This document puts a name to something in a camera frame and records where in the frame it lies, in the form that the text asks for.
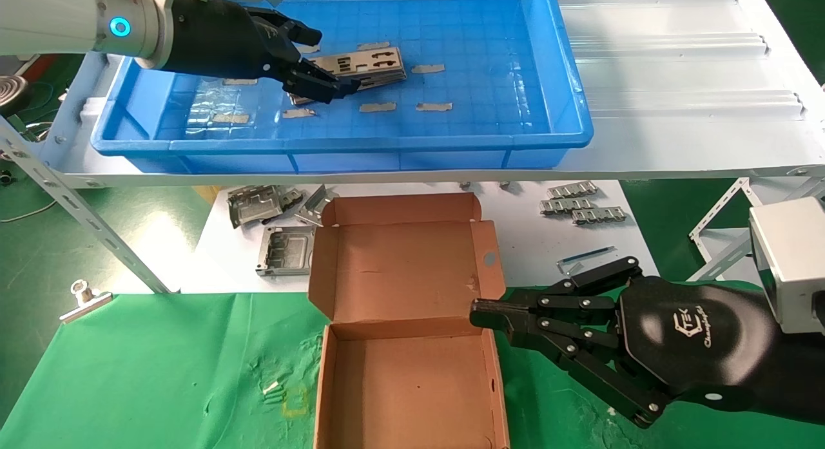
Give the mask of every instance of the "box flap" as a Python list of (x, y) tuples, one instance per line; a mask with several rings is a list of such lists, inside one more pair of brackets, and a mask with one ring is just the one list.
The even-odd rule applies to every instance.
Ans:
[(471, 220), (481, 220), (481, 205), (472, 193), (338, 197), (321, 214), (324, 226)]
[(480, 215), (472, 193), (336, 198), (322, 219), (339, 226), (315, 234), (309, 300), (334, 323), (466, 318), (473, 299), (505, 290)]

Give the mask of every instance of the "open cardboard box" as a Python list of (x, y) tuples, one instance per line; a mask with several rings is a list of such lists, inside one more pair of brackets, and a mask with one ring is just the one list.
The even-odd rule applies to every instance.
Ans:
[(505, 290), (474, 194), (336, 198), (321, 221), (315, 449), (508, 447), (496, 344), (468, 320)]

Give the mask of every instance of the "small metal strip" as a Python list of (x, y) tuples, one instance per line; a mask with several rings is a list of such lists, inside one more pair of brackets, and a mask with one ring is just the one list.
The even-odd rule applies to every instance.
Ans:
[(224, 85), (255, 85), (257, 79), (224, 79)]
[(212, 121), (218, 124), (245, 124), (249, 121), (248, 114), (215, 114)]
[(397, 105), (394, 102), (371, 102), (360, 105), (361, 112), (386, 112), (395, 111)]
[(451, 102), (421, 102), (416, 104), (416, 111), (450, 111), (453, 108)]
[(284, 111), (284, 119), (296, 119), (299, 117), (313, 117), (315, 111), (307, 108), (287, 109)]
[(445, 67), (444, 64), (424, 64), (420, 66), (413, 66), (411, 71), (412, 73), (436, 73), (444, 72)]
[(389, 48), (389, 41), (376, 41), (375, 43), (359, 44), (359, 50), (380, 50), (381, 48)]

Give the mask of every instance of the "stack of metal parts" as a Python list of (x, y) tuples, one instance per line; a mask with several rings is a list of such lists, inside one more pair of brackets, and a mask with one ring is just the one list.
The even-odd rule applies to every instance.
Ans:
[(266, 224), (303, 199), (304, 194), (295, 188), (287, 190), (278, 185), (264, 185), (232, 190), (226, 202), (229, 203), (229, 219), (232, 221), (232, 227), (236, 229), (254, 220), (261, 220)]
[(570, 183), (547, 190), (549, 200), (539, 202), (542, 215), (572, 215), (575, 225), (621, 222), (627, 218), (617, 206), (598, 207), (584, 196), (594, 195), (599, 189), (591, 181)]
[[(344, 80), (360, 80), (358, 91), (381, 87), (407, 78), (398, 48), (362, 50), (342, 55), (320, 56), (309, 59), (318, 67)], [(312, 102), (311, 99), (289, 94), (292, 104), (300, 106)]]

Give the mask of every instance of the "metal clip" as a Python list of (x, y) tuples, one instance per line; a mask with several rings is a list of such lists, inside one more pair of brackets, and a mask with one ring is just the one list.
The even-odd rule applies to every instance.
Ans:
[(573, 211), (572, 223), (575, 225), (597, 224), (600, 222), (621, 222), (627, 218), (621, 207), (596, 207), (586, 211)]
[(309, 198), (307, 198), (304, 205), (298, 209), (297, 214), (295, 217), (298, 219), (303, 220), (307, 224), (310, 225), (317, 225), (322, 227), (321, 225), (321, 212), (324, 211), (324, 208), (327, 204), (332, 202), (334, 198), (338, 197), (338, 193), (334, 193), (334, 191), (327, 190), (324, 185), (321, 185), (315, 193), (312, 194)]
[(578, 198), (580, 196), (592, 195), (599, 189), (590, 180), (586, 182), (568, 183), (559, 187), (552, 187), (547, 190), (547, 196), (551, 200), (563, 198)]
[(589, 199), (570, 198), (565, 200), (542, 200), (539, 202), (539, 213), (542, 215), (570, 214), (580, 209), (595, 208)]

